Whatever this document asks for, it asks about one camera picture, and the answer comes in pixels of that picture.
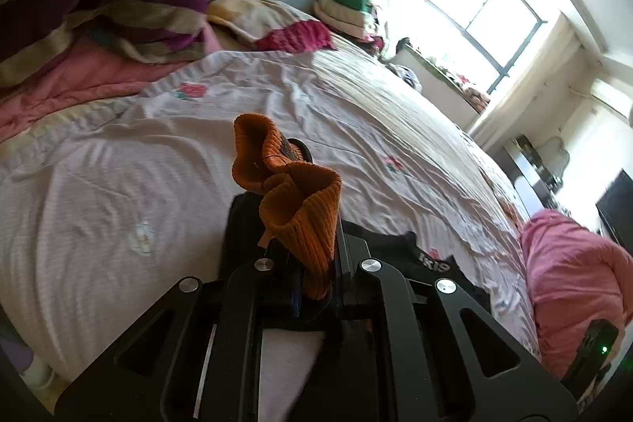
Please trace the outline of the black sweater orange cuffs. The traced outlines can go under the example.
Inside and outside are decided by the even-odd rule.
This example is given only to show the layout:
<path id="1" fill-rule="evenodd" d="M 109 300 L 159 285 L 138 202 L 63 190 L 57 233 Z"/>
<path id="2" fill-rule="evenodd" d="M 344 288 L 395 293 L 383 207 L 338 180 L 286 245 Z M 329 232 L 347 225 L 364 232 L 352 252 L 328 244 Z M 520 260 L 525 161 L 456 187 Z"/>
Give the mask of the black sweater orange cuffs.
<path id="1" fill-rule="evenodd" d="M 234 123 L 220 277 L 224 421 L 479 421 L 482 376 L 461 342 L 484 326 L 449 312 L 440 284 L 489 310 L 454 257 L 414 233 L 382 235 L 339 215 L 342 182 L 259 114 Z"/>

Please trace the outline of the stack of folded clothes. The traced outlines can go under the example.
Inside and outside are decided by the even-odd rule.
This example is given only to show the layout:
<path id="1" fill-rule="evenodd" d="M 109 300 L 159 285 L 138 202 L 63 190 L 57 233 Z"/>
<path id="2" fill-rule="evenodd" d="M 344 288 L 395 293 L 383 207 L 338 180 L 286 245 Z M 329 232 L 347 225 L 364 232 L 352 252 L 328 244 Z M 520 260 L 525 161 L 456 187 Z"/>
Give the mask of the stack of folded clothes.
<path id="1" fill-rule="evenodd" d="M 313 12 L 327 27 L 371 56 L 384 50 L 384 30 L 371 0 L 315 0 Z"/>

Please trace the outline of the pink comforter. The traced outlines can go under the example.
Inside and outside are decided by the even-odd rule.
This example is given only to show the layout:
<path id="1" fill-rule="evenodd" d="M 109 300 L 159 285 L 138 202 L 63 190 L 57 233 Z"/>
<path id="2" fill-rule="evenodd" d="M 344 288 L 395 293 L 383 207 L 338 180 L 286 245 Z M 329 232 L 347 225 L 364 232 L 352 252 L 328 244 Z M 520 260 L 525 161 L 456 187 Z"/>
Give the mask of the pink comforter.
<path id="1" fill-rule="evenodd" d="M 573 218 L 544 209 L 520 232 L 545 369 L 561 378 L 594 319 L 632 320 L 632 256 Z"/>

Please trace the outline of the black monitor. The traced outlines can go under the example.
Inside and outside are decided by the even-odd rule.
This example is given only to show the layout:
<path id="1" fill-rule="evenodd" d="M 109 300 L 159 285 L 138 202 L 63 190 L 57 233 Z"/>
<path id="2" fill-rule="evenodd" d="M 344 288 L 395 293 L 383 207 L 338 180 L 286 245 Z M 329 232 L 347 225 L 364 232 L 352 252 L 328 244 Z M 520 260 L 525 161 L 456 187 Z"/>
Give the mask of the black monitor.
<path id="1" fill-rule="evenodd" d="M 622 170 L 595 205 L 609 236 L 633 252 L 633 181 Z"/>

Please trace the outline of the white side desk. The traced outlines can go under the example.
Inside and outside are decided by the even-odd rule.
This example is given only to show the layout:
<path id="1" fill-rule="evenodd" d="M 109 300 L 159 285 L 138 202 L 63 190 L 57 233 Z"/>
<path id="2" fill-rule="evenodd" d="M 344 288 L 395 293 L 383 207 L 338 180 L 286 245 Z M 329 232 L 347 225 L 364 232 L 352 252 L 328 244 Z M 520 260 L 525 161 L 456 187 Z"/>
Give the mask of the white side desk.
<path id="1" fill-rule="evenodd" d="M 542 209 L 562 209 L 556 197 L 562 189 L 562 177 L 546 166 L 525 135 L 505 141 L 493 158 L 511 181 L 529 215 Z"/>

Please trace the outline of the window sill clutter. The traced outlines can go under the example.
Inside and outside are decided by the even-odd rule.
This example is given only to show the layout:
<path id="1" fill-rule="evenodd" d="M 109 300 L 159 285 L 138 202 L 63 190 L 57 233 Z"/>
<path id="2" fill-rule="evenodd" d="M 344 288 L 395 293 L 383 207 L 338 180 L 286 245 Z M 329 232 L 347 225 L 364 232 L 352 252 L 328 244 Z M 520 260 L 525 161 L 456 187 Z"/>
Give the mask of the window sill clutter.
<path id="1" fill-rule="evenodd" d="M 478 114 L 490 102 L 489 95 L 472 85 L 468 79 L 445 71 L 430 58 L 424 58 L 413 47 L 410 38 L 401 38 L 398 41 L 393 58 L 386 64 L 398 68 L 398 70 L 406 68 L 411 71 L 421 85 L 422 94 L 437 107 L 440 106 L 441 102 L 447 100 L 447 97 L 439 93 L 439 88 L 434 85 L 435 82 L 442 83 L 446 89 L 454 91 Z"/>

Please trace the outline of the white curtain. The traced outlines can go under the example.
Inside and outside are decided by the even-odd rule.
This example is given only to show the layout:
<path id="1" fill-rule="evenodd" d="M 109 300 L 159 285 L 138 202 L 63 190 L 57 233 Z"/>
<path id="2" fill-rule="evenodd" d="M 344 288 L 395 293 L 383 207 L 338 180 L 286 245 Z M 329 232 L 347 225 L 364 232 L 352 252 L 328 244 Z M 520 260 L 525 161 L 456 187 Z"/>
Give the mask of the white curtain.
<path id="1" fill-rule="evenodd" d="M 540 45 L 528 63 L 518 71 L 518 78 L 501 93 L 495 94 L 479 119 L 469 130 L 476 145 L 490 151 L 505 140 L 505 134 L 524 115 L 530 104 L 582 47 L 576 32 L 562 12 L 548 25 Z"/>

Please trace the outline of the red and cream blanket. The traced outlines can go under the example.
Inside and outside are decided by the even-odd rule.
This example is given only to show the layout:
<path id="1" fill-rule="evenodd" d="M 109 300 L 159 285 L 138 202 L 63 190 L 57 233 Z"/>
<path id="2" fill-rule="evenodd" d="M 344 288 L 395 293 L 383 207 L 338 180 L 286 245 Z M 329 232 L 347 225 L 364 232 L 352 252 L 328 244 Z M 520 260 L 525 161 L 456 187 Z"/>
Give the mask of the red and cream blanket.
<path id="1" fill-rule="evenodd" d="M 207 20 L 236 36 L 248 48 L 284 53 L 336 50 L 333 35 L 321 20 L 275 0 L 216 0 Z"/>

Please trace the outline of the pink strawberry bear bedsheet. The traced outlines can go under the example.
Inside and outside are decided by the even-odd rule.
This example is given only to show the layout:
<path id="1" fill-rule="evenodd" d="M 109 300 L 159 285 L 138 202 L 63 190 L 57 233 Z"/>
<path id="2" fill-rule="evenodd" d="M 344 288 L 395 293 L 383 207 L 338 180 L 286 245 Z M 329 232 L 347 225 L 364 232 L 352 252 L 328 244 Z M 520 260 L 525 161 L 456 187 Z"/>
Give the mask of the pink strawberry bear bedsheet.
<path id="1" fill-rule="evenodd" d="M 508 191 L 441 112 L 352 49 L 220 51 L 142 93 L 45 130 L 1 162 L 1 305 L 66 379 L 179 277 L 212 280 L 233 198 L 273 193 L 298 215 L 415 233 L 490 295 L 529 351 L 538 339 Z"/>

